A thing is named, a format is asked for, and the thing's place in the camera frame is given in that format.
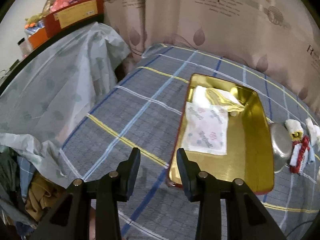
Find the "floral printed tissue pack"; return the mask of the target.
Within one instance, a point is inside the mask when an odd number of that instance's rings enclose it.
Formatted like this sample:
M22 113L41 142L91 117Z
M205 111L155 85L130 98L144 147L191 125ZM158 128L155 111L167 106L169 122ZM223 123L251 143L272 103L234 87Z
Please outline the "floral printed tissue pack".
M184 115L187 124L181 148L213 155L227 154L228 112L223 107L187 102Z

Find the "red white ruffled cloth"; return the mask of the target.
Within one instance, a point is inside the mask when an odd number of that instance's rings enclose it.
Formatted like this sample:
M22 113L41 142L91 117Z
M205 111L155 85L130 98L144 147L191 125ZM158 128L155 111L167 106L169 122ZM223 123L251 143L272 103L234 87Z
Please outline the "red white ruffled cloth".
M291 159L289 162L290 172L293 174L302 174L308 163L310 151L310 139L305 135L301 141L293 142Z

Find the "white plush with yellow tip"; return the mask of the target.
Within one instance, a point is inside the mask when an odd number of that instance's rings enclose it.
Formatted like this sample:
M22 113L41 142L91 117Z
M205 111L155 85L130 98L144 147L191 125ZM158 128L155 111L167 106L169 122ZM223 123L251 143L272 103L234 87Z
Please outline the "white plush with yellow tip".
M292 141L302 140L304 132L299 121L287 119L285 121L285 127L288 130Z

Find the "light blue towel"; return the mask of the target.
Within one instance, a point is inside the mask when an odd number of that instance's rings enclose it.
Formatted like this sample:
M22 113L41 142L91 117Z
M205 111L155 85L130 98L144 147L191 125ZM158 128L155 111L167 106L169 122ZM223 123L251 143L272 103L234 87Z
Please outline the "light blue towel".
M315 162L315 154L311 143L308 145L308 165L311 165Z

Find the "gold rectangular tray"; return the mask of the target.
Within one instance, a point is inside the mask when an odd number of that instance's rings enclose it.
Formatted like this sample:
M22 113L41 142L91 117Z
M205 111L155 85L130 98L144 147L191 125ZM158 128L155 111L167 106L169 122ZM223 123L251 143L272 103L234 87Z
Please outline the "gold rectangular tray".
M217 179L241 178L256 194L270 192L274 187L272 142L257 92L237 83L195 73L190 78L187 102L193 99L197 85L226 90L245 109L228 120L226 155L186 151L188 159Z

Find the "brown cloth pile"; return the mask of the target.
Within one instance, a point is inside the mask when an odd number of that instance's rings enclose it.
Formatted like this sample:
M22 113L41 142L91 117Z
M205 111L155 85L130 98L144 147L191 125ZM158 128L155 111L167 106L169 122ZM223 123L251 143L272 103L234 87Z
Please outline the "brown cloth pile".
M36 222L39 222L64 192L64 187L36 172L28 186L25 210Z

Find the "grey plaid tablecloth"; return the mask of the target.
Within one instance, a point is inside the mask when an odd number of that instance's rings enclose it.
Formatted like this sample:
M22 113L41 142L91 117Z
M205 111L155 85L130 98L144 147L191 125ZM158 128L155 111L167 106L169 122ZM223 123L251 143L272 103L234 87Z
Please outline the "grey plaid tablecloth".
M199 206L165 183L188 81L199 73L255 90L269 122L319 122L319 113L290 90L252 68L194 49L154 45L138 67L80 122L62 146L70 178L96 180L132 148L141 151L133 195L119 203L125 239L193 239Z

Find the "white folded towel in tray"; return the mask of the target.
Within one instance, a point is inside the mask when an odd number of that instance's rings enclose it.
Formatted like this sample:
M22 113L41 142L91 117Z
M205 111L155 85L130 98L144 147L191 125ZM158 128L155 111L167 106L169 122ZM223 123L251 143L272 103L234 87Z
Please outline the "white folded towel in tray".
M211 105L206 97L206 87L196 86L193 92L192 102L198 105Z

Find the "yellow striped folded cloth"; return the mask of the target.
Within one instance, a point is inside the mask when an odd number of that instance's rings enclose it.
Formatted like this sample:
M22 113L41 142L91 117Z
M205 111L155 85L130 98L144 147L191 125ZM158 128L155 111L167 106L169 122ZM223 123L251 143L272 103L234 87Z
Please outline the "yellow striped folded cloth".
M245 109L232 93L225 90L207 88L205 96L212 105L221 106L229 113L240 113Z

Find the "steel bowl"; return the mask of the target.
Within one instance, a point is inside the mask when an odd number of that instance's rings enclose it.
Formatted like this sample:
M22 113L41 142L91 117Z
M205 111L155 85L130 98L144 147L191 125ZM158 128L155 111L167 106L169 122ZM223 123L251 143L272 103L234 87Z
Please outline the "steel bowl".
M274 173L279 173L285 167L292 153L292 140L287 129L279 123L269 124L272 142Z

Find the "white folded cloth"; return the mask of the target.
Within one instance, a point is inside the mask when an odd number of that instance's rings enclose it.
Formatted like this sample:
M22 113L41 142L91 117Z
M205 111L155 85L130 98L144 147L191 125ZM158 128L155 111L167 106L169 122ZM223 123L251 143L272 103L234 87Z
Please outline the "white folded cloth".
M312 146L319 144L319 126L314 125L311 118L305 120L308 133L310 135L310 142Z

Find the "orange box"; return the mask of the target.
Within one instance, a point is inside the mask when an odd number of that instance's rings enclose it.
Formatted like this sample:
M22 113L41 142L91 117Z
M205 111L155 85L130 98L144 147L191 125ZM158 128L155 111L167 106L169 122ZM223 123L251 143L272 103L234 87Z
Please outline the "orange box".
M28 41L32 49L38 48L48 40L48 36L45 28L39 29L35 34L28 37Z

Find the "red yellow cardboard box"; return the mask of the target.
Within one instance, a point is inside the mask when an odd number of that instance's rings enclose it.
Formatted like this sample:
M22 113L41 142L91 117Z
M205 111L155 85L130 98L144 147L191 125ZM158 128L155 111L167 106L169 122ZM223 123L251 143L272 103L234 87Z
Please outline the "red yellow cardboard box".
M103 15L103 0L84 0L50 13L43 21L47 37L52 38L77 23Z

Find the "beige leaf print curtain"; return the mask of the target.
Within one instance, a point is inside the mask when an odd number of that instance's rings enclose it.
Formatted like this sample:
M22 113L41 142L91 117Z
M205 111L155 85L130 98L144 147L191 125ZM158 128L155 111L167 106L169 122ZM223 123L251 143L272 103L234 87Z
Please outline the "beige leaf print curtain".
M104 22L141 55L155 43L247 65L319 112L319 18L302 0L103 0Z

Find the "red plastic bag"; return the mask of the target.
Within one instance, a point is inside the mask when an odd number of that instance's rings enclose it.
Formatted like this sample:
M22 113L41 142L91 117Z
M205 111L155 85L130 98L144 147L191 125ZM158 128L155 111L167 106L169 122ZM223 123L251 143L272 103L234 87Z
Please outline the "red plastic bag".
M55 0L53 5L50 6L50 13L58 11L74 3L78 3L80 1L83 1L83 0Z

